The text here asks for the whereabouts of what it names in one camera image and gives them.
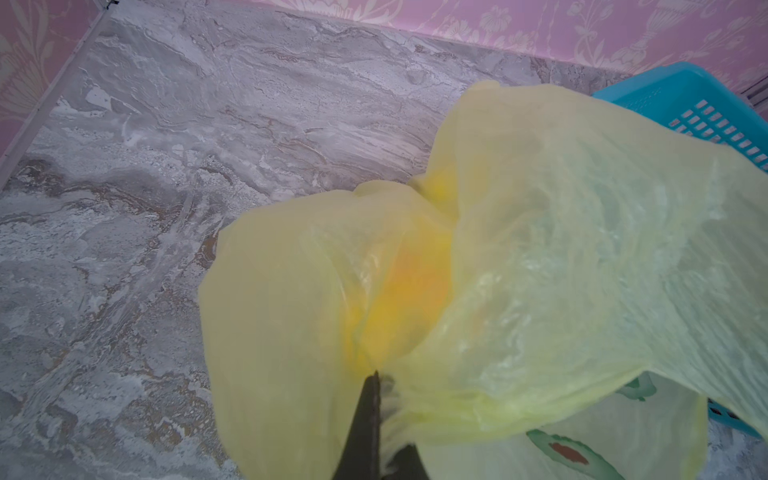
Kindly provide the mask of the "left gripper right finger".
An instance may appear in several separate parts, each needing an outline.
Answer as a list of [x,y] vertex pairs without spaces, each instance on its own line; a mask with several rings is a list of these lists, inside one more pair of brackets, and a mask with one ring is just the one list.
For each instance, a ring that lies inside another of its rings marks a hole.
[[392,457],[384,470],[383,480],[429,480],[414,444],[404,446]]

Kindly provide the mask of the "yellow plastic bag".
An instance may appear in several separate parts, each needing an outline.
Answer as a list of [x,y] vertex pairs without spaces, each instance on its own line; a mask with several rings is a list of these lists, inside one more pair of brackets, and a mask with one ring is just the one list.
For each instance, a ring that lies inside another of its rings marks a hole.
[[561,87],[470,87],[423,174],[243,213],[199,289],[225,451],[326,479],[364,380],[380,454],[435,479],[692,479],[711,398],[621,349],[587,174],[609,120]]

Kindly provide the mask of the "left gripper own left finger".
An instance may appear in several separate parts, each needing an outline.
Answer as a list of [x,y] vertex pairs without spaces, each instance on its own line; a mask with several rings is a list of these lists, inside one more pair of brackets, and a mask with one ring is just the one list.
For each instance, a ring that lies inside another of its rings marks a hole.
[[380,378],[375,372],[362,386],[333,480],[380,479],[380,390]]

